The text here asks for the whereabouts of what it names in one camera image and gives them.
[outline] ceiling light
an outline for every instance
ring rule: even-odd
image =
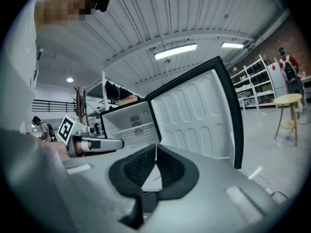
[[[155,53],[155,59],[159,60],[159,59],[163,59],[165,57],[172,56],[178,53],[193,51],[193,50],[196,50],[197,46],[198,45],[194,43],[194,44],[183,45],[183,46],[172,48],[172,49],[167,49],[162,52]]]
[[[243,45],[243,44],[227,43],[227,42],[222,43],[222,48],[235,48],[235,49],[241,49],[241,48],[243,48],[243,47],[244,47],[244,45]]]

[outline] box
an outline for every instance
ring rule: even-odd
[[[137,101],[137,97],[130,98],[130,99],[122,99],[122,100],[118,101],[118,106],[122,106],[122,105],[125,105],[125,104],[128,104],[128,103],[132,103],[132,102],[135,102],[135,101]]]

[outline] black railing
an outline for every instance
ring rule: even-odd
[[[49,100],[37,100],[33,101],[33,112],[75,112],[76,103],[58,102]]]

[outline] white refrigerator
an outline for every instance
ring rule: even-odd
[[[118,151],[161,143],[241,168],[243,125],[232,81],[220,57],[144,99],[101,113],[104,135],[123,139]]]
[[[272,63],[271,65],[268,65],[267,69],[270,74],[270,78],[271,78],[271,81],[274,87],[274,91],[276,93],[276,98],[286,95],[287,88],[286,88],[285,80],[281,73],[281,69],[280,69],[278,62],[276,61]]]

